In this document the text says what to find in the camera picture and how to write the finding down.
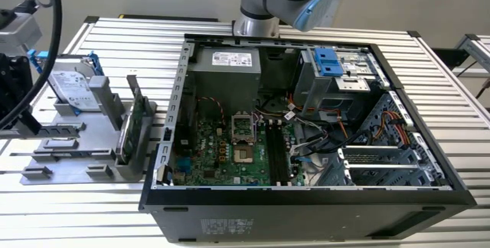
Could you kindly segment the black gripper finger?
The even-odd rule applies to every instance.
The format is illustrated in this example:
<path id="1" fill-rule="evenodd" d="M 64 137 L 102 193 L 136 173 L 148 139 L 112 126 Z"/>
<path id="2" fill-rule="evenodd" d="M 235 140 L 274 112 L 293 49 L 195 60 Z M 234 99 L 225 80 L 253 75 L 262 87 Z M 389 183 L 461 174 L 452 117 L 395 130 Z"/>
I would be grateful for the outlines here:
<path id="1" fill-rule="evenodd" d="M 42 124 L 32 115 L 32 107 L 28 106 L 19 115 L 18 132 L 22 136 L 36 136 L 42 129 Z"/>

